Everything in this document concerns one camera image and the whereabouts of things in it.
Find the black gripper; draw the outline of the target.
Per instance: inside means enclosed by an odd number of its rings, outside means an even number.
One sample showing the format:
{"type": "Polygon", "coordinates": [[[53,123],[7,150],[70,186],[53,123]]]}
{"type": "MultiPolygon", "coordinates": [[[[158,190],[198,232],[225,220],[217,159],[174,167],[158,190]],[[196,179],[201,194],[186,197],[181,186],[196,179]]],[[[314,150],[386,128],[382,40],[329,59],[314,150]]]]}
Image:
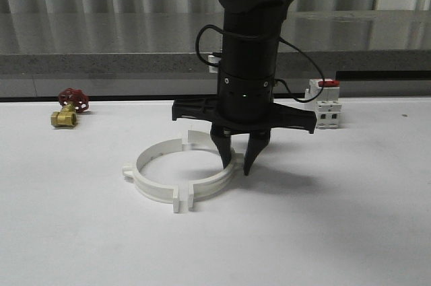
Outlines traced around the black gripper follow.
{"type": "Polygon", "coordinates": [[[190,118],[212,124],[210,137],[218,149],[223,168],[232,159],[231,136],[250,133],[244,157],[244,175],[269,144],[273,128],[299,129],[314,133],[314,112],[276,104],[273,101],[275,75],[253,79],[219,72],[218,93],[212,98],[175,100],[172,119],[190,118]]]}

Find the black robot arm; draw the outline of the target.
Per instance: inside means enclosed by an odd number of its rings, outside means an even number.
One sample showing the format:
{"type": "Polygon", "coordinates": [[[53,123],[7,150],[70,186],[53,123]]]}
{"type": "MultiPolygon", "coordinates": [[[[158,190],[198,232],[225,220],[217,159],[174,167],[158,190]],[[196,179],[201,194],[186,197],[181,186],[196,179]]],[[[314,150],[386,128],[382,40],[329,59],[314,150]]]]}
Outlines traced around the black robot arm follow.
{"type": "Polygon", "coordinates": [[[248,134],[244,171],[268,145],[274,128],[313,132],[314,112],[273,101],[281,26],[293,0],[218,0],[224,8],[218,90],[214,98],[176,100],[172,117],[206,120],[222,163],[232,158],[232,135],[248,134]]]}

